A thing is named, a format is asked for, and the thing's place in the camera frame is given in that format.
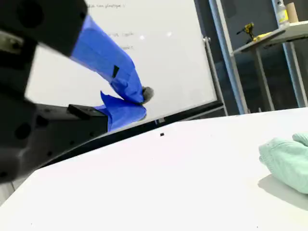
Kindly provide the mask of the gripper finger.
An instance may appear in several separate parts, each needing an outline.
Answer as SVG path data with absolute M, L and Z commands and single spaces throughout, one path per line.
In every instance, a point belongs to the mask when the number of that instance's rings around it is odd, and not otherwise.
M 92 19 L 83 0 L 3 0 L 0 3 L 0 101 L 25 103 L 35 49 L 43 44 L 98 73 L 124 100 L 145 104 L 132 59 Z
M 138 104 L 101 93 L 103 104 L 89 107 L 38 105 L 36 153 L 64 154 L 107 132 L 146 116 Z

